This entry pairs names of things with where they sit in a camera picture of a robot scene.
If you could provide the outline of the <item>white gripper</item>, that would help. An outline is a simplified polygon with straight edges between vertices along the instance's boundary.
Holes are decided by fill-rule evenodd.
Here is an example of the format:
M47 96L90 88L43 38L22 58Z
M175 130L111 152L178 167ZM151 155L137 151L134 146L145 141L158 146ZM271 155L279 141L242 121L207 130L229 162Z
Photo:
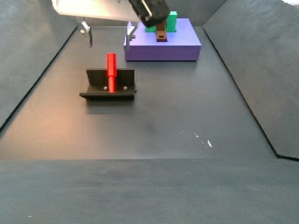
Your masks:
M51 3L58 13L66 16L131 21L126 28L126 48L130 48L139 17L129 0L51 0ZM93 46L93 29L86 19L82 19L81 25L81 33L89 38L89 46Z

